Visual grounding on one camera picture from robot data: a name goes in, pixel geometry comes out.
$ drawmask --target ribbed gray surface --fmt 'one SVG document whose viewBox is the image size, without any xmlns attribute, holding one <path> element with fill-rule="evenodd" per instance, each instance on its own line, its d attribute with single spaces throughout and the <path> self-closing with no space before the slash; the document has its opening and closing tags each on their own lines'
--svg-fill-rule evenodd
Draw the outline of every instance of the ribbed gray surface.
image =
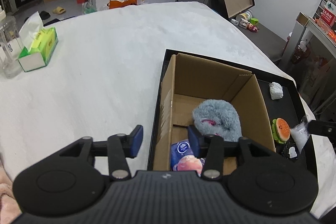
<svg viewBox="0 0 336 224">
<path fill-rule="evenodd" d="M 15 224 L 203 224 L 318 223 L 311 215 L 270 218 L 234 203 L 219 183 L 201 180 L 195 172 L 139 171 L 127 182 L 112 184 L 106 195 L 82 213 L 63 218 L 29 214 Z"/>
</svg>

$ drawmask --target pink blanket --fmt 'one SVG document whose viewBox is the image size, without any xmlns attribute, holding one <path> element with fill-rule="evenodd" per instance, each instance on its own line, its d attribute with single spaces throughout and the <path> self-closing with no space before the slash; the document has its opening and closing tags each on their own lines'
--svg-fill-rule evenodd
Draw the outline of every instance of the pink blanket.
<svg viewBox="0 0 336 224">
<path fill-rule="evenodd" d="M 13 196 L 12 182 L 0 161 L 0 224 L 11 223 L 20 213 Z"/>
</svg>

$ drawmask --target yellow slipper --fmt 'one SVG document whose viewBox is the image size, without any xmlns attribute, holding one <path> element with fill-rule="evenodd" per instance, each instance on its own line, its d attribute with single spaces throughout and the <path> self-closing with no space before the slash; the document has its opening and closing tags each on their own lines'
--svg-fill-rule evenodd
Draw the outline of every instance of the yellow slipper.
<svg viewBox="0 0 336 224">
<path fill-rule="evenodd" d="M 52 11 L 54 14 L 61 15 L 66 12 L 66 10 L 60 6 Z"/>
</svg>

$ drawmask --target slipper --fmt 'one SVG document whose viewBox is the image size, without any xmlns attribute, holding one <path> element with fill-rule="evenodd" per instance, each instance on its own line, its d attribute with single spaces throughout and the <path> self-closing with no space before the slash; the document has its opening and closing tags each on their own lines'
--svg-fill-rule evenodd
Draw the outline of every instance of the slipper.
<svg viewBox="0 0 336 224">
<path fill-rule="evenodd" d="M 46 19 L 48 19 L 50 17 L 50 14 L 48 13 L 48 12 L 46 12 L 46 11 L 42 11 L 42 12 L 40 12 L 40 18 L 42 19 L 42 20 L 46 20 Z"/>
<path fill-rule="evenodd" d="M 52 11 L 54 14 L 61 15 L 66 12 L 66 10 L 60 6 Z"/>
</svg>

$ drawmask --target hamburger toy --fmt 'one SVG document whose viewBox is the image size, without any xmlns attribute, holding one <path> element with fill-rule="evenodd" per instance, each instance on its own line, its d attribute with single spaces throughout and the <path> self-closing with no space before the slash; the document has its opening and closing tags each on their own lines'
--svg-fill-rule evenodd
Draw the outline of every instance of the hamburger toy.
<svg viewBox="0 0 336 224">
<path fill-rule="evenodd" d="M 273 139 L 278 142 L 278 143 L 285 143 L 288 141 L 291 131 L 289 128 L 288 123 L 282 119 L 274 119 L 272 121 L 272 134 L 273 134 Z"/>
</svg>

